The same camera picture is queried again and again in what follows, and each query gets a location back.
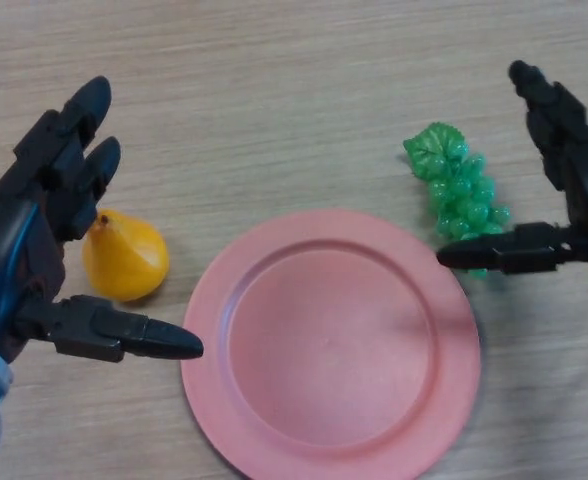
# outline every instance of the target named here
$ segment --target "pear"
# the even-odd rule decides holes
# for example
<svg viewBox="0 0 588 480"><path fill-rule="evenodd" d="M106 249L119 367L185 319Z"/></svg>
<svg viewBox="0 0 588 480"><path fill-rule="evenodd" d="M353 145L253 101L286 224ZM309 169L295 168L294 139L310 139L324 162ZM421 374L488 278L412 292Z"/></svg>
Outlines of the pear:
<svg viewBox="0 0 588 480"><path fill-rule="evenodd" d="M130 302L156 290L167 275L165 240L149 223L114 210L100 210L83 244L83 265L102 296Z"/></svg>

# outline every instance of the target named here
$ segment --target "plastic grapes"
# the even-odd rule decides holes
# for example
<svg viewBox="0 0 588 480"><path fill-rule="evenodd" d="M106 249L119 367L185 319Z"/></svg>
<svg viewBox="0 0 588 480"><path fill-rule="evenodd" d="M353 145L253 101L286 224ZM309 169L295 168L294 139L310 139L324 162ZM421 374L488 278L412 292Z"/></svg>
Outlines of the plastic grapes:
<svg viewBox="0 0 588 480"><path fill-rule="evenodd" d="M430 211L437 217L436 232L445 241L496 234L510 220L510 210L494 205L494 180L483 171L486 159L470 153L456 128L432 123L403 146L414 175L427 182ZM485 271L471 272L483 276Z"/></svg>

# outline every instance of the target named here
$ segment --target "wooden table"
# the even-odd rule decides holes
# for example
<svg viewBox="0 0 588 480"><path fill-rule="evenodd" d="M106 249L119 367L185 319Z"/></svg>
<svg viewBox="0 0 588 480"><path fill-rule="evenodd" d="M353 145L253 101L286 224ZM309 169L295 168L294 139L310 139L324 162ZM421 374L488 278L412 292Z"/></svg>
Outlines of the wooden table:
<svg viewBox="0 0 588 480"><path fill-rule="evenodd" d="M212 258L278 214L359 209L431 242L424 185L398 158L431 121L487 154L516 221L563 222L506 75L521 57L588 105L588 2L8 0L0 175L45 109L106 75L101 138L117 136L123 159L103 205L166 235L171 274L139 309L178 324ZM62 294L91 293L79 245L66 264ZM588 479L588 268L464 284L483 388L426 478ZM0 480L236 478L190 417L176 363L33 342L13 368Z"/></svg>

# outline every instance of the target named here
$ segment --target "plate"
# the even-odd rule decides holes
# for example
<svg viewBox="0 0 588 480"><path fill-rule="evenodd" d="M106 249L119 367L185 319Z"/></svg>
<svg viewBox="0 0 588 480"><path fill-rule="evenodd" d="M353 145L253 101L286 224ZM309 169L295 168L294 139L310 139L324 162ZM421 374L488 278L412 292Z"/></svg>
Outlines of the plate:
<svg viewBox="0 0 588 480"><path fill-rule="evenodd" d="M268 221L189 302L181 363L212 446L254 480L399 480L428 470L474 405L480 346L454 275L410 233L339 209Z"/></svg>

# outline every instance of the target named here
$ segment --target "grape leaf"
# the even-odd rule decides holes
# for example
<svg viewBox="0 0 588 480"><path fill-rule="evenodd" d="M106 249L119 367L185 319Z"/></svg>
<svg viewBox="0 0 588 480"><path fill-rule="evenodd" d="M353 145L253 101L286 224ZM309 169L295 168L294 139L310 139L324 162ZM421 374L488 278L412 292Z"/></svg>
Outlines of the grape leaf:
<svg viewBox="0 0 588 480"><path fill-rule="evenodd" d="M435 158L446 164L460 163L469 150L465 137L456 128L444 123L432 123L421 133L403 142L410 157L412 172L422 180L431 179Z"/></svg>

